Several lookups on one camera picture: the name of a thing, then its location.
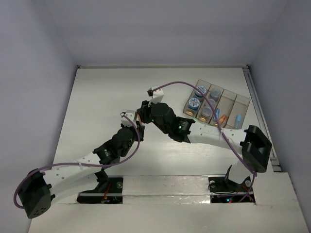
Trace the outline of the clear jar of clips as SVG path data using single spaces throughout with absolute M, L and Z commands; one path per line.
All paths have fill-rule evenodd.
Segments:
M 201 115 L 204 117 L 211 117 L 213 114 L 213 110 L 210 107 L 203 107 L 201 110 Z
M 214 100 L 218 100 L 218 98 L 221 96 L 222 91 L 218 88 L 214 88 L 211 90 L 209 96 L 210 98 L 214 99 Z
M 212 108 L 215 108 L 216 106 L 216 101 L 214 99 L 208 99 L 208 102 L 210 103 Z M 205 103 L 206 107 L 210 107 L 210 105 L 208 104 L 208 102 Z

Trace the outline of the blue lid round jar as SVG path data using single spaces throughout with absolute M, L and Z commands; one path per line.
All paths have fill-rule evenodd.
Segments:
M 191 98 L 188 100 L 188 108 L 197 111 L 200 106 L 200 101 L 197 98 Z
M 194 95 L 198 98 L 198 99 L 202 99 L 207 93 L 207 89 L 205 86 L 203 85 L 199 85 L 196 87 Z

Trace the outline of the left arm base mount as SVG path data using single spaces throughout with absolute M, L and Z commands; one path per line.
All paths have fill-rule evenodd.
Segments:
M 122 204 L 123 177 L 109 177 L 104 170 L 95 175 L 97 186 L 80 192 L 76 201 L 79 204 Z

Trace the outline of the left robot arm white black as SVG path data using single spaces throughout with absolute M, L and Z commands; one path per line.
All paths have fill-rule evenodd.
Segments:
M 28 219 L 44 214 L 54 202 L 69 195 L 69 190 L 83 177 L 94 175 L 91 193 L 105 192 L 109 177 L 105 169 L 121 165 L 133 157 L 132 145 L 144 138 L 145 127 L 138 121 L 121 124 L 112 138 L 76 162 L 65 162 L 36 168 L 21 181 L 14 193 L 14 204 Z

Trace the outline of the small light blue cap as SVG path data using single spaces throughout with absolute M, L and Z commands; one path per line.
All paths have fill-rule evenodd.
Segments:
M 237 115 L 236 116 L 236 120 L 235 120 L 235 128 L 239 128 L 240 127 L 241 121 L 242 121 L 242 116 L 241 115 Z

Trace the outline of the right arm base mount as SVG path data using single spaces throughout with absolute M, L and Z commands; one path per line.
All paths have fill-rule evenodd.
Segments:
M 251 176 L 244 179 L 242 183 L 229 180 L 228 175 L 231 166 L 223 176 L 212 176 L 208 178 L 208 190 L 210 191 L 211 203 L 255 203 Z

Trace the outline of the orange marker pen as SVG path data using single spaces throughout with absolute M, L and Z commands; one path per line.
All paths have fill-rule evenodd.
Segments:
M 138 124 L 138 125 L 140 125 L 140 126 L 143 125 L 143 123 L 141 122 L 141 119 L 140 119 L 139 114 L 137 114 L 137 116 L 136 116 L 136 121 L 137 121 L 137 124 Z

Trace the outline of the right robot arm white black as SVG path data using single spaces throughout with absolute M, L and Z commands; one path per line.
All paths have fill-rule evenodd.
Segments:
M 237 189 L 250 175 L 267 170 L 272 144 L 261 129 L 249 125 L 247 129 L 218 129 L 189 118 L 177 116 L 165 103 L 143 101 L 137 114 L 145 123 L 153 123 L 174 141 L 208 144 L 232 150 L 238 160 L 224 177 L 228 190 Z

